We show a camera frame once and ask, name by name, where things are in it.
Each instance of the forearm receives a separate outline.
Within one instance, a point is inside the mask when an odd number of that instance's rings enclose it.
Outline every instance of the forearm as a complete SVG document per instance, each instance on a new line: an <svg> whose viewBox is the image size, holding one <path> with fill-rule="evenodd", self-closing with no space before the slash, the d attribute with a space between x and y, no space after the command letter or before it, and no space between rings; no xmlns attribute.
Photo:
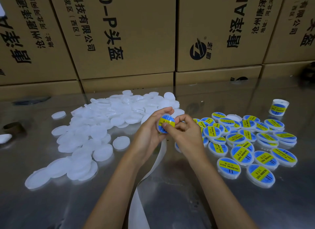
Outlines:
<svg viewBox="0 0 315 229"><path fill-rule="evenodd" d="M189 159L203 188L216 224L221 228L258 228L204 155Z"/></svg>
<svg viewBox="0 0 315 229"><path fill-rule="evenodd" d="M120 229L139 165L127 151L85 223L84 229Z"/></svg>

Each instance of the person's left arm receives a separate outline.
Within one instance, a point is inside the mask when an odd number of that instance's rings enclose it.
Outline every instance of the person's left arm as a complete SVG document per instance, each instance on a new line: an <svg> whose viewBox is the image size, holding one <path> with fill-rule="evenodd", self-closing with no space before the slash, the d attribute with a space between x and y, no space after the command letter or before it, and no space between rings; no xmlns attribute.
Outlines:
<svg viewBox="0 0 315 229"><path fill-rule="evenodd" d="M123 226L136 175L166 137L156 130L156 122L164 113L171 115L174 110L172 107L158 110L140 126L83 229L120 229Z"/></svg>

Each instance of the shiny metal surface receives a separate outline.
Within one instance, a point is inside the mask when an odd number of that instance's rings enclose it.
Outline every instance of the shiny metal surface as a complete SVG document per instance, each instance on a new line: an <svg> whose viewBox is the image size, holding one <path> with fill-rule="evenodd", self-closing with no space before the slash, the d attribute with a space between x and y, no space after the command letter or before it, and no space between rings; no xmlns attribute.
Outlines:
<svg viewBox="0 0 315 229"><path fill-rule="evenodd" d="M160 94L172 90L154 89ZM286 125L286 132L298 137L297 145L291 150L298 158L297 165L279 166L274 171L276 183L270 189L253 185L246 178L245 170L238 179L225 179L225 182L260 228L314 228L315 90L301 87L293 79L198 84L174 90L180 108L195 118L220 111L240 116L251 114L264 120L270 118L268 110L274 98L288 100L290 105L281 121ZM94 93L86 97L97 99L111 94L116 93ZM83 226L124 152L115 151L108 161L98 162L99 171L87 182L78 183L62 176L32 191L24 182L33 171L68 155L58 152L56 138L50 132L57 126L68 125L70 112L85 103L83 95L57 96L28 106L0 102L0 125L19 121L27 131L10 145L0 146L0 228L78 229ZM67 117L52 120L51 115L61 110L67 112ZM132 139L139 126L114 127L109 133L112 140L122 135ZM211 222L214 225L211 210L194 172L184 156L175 150L173 139L168 138L167 144L167 153L160 165L138 187L151 229L211 228ZM207 153L215 164L217 158ZM141 168L136 184L151 169L157 154L155 151Z"/></svg>

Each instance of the person's right arm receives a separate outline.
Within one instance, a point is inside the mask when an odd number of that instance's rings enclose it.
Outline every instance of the person's right arm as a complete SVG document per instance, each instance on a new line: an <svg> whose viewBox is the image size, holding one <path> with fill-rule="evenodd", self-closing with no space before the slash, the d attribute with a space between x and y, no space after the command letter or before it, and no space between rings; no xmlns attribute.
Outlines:
<svg viewBox="0 0 315 229"><path fill-rule="evenodd" d="M162 126L174 138L198 177L218 228L258 228L209 162L199 125L189 115L180 115L175 118L175 128L169 124Z"/></svg>

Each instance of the person's right hand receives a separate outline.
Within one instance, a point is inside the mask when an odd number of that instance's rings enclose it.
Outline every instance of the person's right hand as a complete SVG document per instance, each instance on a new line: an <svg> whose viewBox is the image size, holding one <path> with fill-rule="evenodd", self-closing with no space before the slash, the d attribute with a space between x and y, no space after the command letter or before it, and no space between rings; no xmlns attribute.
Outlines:
<svg viewBox="0 0 315 229"><path fill-rule="evenodd" d="M189 115L177 116L175 127L167 123L164 123L162 127L174 138L187 159L205 156L200 126Z"/></svg>

